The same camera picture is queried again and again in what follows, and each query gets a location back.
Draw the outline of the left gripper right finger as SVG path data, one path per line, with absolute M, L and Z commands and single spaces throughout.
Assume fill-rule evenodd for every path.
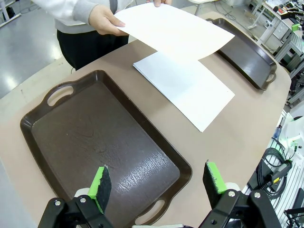
M 239 220 L 245 228 L 280 228 L 275 210 L 262 190 L 246 195 L 228 189 L 215 163 L 204 166 L 203 184 L 211 211 L 200 224 L 201 228 L 225 228 L 232 219 Z

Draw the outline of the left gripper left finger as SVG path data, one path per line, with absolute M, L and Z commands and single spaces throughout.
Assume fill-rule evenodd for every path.
M 112 189 L 108 167 L 98 168 L 87 194 L 73 197 L 70 201 L 52 198 L 47 203 L 39 228 L 112 228 L 105 210 Z

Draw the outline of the person's left hand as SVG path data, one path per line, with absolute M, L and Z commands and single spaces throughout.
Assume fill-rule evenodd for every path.
M 171 5 L 172 0 L 146 0 L 146 3 L 154 3 L 154 6 L 159 7 L 161 4 Z

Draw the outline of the person's right hand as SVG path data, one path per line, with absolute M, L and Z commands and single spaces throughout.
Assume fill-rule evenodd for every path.
M 114 16 L 108 7 L 96 5 L 90 12 L 88 22 L 100 35 L 127 36 L 119 29 L 125 24 Z

